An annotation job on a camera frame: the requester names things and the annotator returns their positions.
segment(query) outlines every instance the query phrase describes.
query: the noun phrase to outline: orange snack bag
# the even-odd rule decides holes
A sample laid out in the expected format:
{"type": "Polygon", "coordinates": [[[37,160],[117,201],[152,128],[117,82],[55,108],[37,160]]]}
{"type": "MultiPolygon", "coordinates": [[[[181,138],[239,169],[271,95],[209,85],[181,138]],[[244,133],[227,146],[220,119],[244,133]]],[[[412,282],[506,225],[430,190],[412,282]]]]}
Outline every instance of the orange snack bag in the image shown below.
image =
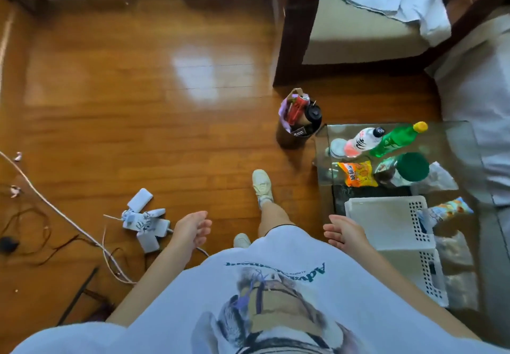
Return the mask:
{"type": "Polygon", "coordinates": [[[378,186],[372,175],[372,163],[365,161],[361,163],[340,163],[337,165],[345,172],[345,184],[353,188],[361,186],[378,186]]]}

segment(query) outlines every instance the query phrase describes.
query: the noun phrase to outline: white plastic basket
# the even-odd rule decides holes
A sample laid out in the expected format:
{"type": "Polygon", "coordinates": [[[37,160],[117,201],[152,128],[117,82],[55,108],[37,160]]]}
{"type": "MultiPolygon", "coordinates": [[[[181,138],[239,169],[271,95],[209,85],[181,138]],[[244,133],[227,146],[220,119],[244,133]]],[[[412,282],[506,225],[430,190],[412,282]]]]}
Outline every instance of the white plastic basket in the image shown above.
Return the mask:
{"type": "Polygon", "coordinates": [[[349,218],[364,229],[377,250],[434,249],[432,229],[422,231],[417,210],[427,209],[423,196],[351,198],[345,203],[349,218]]]}
{"type": "Polygon", "coordinates": [[[381,254],[397,271],[412,281],[438,305],[448,307],[443,269],[436,249],[385,250],[381,254]],[[430,270],[430,264],[433,264],[436,271],[434,275],[430,270]]]}

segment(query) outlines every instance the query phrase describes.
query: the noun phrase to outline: foot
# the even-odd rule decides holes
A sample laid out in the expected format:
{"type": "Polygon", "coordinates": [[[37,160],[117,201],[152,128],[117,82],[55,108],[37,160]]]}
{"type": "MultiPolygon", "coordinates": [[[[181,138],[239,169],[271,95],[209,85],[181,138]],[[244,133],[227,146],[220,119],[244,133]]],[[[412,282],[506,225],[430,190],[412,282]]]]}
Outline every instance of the foot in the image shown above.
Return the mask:
{"type": "Polygon", "coordinates": [[[258,207],[262,208],[262,203],[266,200],[274,202],[271,192],[271,179],[264,170],[255,170],[252,174],[253,188],[258,199],[258,207]]]}
{"type": "Polygon", "coordinates": [[[233,238],[233,247],[234,248],[247,248],[252,244],[250,239],[244,233],[239,233],[239,235],[233,238]]]}

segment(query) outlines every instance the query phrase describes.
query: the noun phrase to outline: table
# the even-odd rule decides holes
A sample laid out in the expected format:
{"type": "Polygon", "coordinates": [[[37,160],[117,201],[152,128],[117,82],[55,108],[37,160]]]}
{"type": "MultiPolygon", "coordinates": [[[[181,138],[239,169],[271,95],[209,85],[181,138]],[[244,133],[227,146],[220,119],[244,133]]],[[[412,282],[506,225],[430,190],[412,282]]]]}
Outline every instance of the table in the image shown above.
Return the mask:
{"type": "Polygon", "coordinates": [[[327,151],[335,138],[353,138],[366,127],[382,126],[386,132],[390,132],[398,125],[401,124],[335,124],[324,125],[317,132],[315,165],[323,222],[329,222],[330,214],[345,215],[344,203],[352,197],[412,195],[409,187],[350,188],[344,183],[345,174],[342,171],[338,173],[331,171],[332,162],[359,163],[370,159],[375,168],[383,159],[409,151],[422,153],[430,163],[439,162],[454,177],[459,189],[424,194],[428,207],[462,196],[475,211],[473,215],[457,216],[433,229],[435,235],[443,237],[451,237],[458,230],[461,231],[466,237],[474,259],[474,267],[458,266],[441,260],[445,275],[474,271],[478,281],[478,310],[464,309],[450,312],[484,340],[503,345],[504,339],[501,337],[505,330],[508,331],[510,316],[508,309],[501,310],[501,299],[504,297],[508,300],[510,296],[510,258],[496,216],[496,208],[487,188],[478,144],[471,125],[468,122],[429,123],[428,131],[419,134],[412,144],[381,158],[363,154],[358,158],[341,160],[331,157],[327,151]]]}

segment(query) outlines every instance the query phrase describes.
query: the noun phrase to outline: yellow bottle cap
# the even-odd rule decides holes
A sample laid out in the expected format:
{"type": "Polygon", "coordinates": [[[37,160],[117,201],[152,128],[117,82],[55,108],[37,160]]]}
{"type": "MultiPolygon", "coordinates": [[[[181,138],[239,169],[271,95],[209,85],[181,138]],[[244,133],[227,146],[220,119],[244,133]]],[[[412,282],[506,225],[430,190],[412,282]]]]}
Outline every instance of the yellow bottle cap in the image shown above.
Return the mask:
{"type": "Polygon", "coordinates": [[[418,122],[415,125],[413,125],[413,130],[417,133],[422,133],[428,130],[428,125],[425,122],[418,122]]]}

